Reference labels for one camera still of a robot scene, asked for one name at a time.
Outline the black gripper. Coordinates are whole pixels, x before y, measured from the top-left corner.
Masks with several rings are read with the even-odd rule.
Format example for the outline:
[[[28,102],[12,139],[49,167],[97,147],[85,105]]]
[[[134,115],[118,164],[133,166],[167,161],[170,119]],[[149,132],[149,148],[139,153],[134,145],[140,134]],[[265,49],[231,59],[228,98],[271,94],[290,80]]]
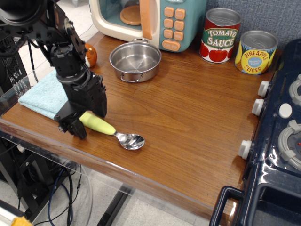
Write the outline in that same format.
[[[103,78],[96,75],[86,64],[85,45],[77,53],[73,45],[54,47],[50,52],[51,63],[56,69],[56,78],[62,84],[68,101],[54,117],[61,132],[69,132],[80,139],[87,133],[79,117],[92,111],[100,117],[107,114],[106,88]]]

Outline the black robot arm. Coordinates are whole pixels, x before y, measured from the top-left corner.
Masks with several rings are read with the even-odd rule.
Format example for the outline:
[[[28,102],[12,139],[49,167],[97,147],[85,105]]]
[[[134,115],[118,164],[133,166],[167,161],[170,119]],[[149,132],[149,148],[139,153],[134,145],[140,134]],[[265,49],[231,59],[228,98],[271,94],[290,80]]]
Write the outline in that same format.
[[[56,70],[67,101],[54,116],[59,129],[85,139],[87,134],[79,120],[85,111],[100,117],[107,114],[107,98],[102,76],[95,75],[86,64],[85,42],[77,35],[72,21],[54,0],[2,0],[0,32],[19,40],[2,52],[12,57],[28,40],[38,47]]]

